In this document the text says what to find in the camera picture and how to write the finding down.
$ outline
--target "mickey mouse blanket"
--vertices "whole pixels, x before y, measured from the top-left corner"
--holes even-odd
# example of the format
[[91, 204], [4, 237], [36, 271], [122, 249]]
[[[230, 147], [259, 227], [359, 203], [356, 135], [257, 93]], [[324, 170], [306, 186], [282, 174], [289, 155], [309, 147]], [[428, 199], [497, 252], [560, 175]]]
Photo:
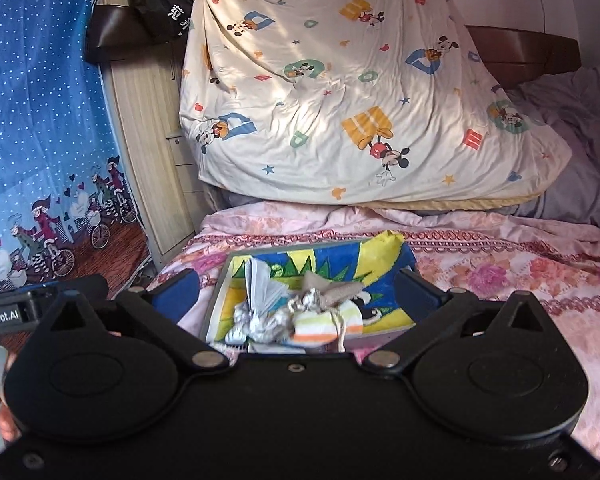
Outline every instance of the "mickey mouse blanket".
[[571, 156], [451, 0], [195, 0], [180, 119], [201, 180], [286, 202], [498, 207]]

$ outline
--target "pink floral bedsheet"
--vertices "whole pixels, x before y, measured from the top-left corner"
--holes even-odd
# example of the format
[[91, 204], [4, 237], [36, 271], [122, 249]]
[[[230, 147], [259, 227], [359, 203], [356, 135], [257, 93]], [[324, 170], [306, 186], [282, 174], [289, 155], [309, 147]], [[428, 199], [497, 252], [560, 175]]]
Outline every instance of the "pink floral bedsheet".
[[553, 317], [589, 378], [589, 399], [573, 435], [600, 460], [600, 229], [483, 212], [421, 218], [396, 210], [261, 202], [208, 216], [202, 232], [155, 283], [190, 267], [201, 292], [179, 325], [198, 335], [219, 271], [231, 251], [350, 240], [401, 232], [424, 278], [484, 299], [531, 290]]

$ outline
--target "wooden headboard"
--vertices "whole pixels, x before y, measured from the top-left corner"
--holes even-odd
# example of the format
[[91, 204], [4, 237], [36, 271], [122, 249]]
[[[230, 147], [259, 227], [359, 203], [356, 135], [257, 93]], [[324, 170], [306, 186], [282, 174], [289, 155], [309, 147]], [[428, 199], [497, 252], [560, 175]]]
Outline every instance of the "wooden headboard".
[[504, 89], [582, 65], [578, 42], [571, 38], [513, 28], [467, 28], [482, 62]]

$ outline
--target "black bag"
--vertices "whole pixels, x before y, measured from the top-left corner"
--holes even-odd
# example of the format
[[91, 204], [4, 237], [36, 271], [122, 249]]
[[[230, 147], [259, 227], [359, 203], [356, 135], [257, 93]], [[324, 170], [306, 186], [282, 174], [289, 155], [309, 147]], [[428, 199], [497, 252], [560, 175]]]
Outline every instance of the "black bag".
[[144, 21], [155, 43], [186, 37], [193, 0], [129, 0]]
[[87, 63], [119, 61], [154, 44], [142, 17], [133, 7], [91, 4], [91, 17], [84, 35], [83, 57]]
[[97, 2], [84, 37], [87, 63], [129, 59], [153, 44], [187, 37], [193, 0], [129, 0], [130, 7]]

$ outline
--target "gray bedsheet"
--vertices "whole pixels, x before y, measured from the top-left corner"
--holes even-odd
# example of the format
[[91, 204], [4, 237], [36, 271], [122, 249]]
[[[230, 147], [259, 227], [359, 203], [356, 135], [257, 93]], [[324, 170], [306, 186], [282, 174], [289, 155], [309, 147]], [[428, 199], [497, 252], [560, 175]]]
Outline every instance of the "gray bedsheet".
[[[573, 156], [537, 199], [494, 211], [600, 227], [600, 67], [545, 75], [507, 94], [524, 114], [550, 124], [569, 143]], [[261, 200], [220, 189], [212, 194], [218, 209]]]

